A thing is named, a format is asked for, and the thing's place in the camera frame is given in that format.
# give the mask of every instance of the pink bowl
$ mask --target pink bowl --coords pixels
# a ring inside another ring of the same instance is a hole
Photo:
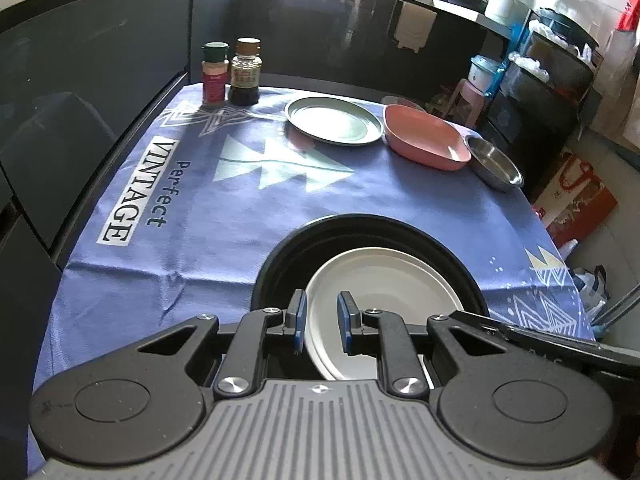
[[[439,170],[455,171],[471,160],[460,133],[449,123],[402,105],[385,108],[386,141],[399,155]]]

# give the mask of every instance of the blue tablecloth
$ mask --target blue tablecloth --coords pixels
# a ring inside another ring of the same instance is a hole
[[[283,112],[307,94],[264,88],[253,107],[203,110],[200,85],[180,91],[82,232],[34,387],[201,312],[238,321],[279,241],[310,220],[351,212],[396,218],[437,238],[468,267],[495,319],[593,338],[568,270],[522,193],[495,192],[468,168],[415,164],[383,141],[314,142],[291,131]],[[383,105],[354,102],[382,118]]]

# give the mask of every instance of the metal bowl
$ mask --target metal bowl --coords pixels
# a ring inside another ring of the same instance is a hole
[[[489,187],[506,193],[524,185],[520,170],[492,143],[473,136],[467,137],[465,143],[472,155],[469,162],[471,169]]]

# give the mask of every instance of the plastic stool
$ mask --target plastic stool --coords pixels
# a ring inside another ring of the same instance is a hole
[[[458,97],[464,99],[471,105],[471,113],[469,114],[469,117],[466,118],[466,122],[464,125],[467,128],[473,128],[474,126],[476,126],[476,121],[480,116],[480,112],[484,108],[484,94],[475,86],[473,86],[468,80],[461,79],[458,83],[458,86],[456,86],[456,90],[453,92],[451,99],[449,100],[449,104],[447,104],[447,107],[442,113],[442,118],[444,120],[446,120]]]

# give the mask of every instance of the spice bottle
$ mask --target spice bottle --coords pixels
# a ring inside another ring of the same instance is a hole
[[[207,43],[202,47],[202,104],[220,107],[225,104],[226,70],[229,62],[226,52],[229,46],[221,41]]]
[[[236,56],[231,60],[229,100],[239,106],[255,105],[260,98],[258,80],[262,60],[258,57],[260,40],[239,38]]]

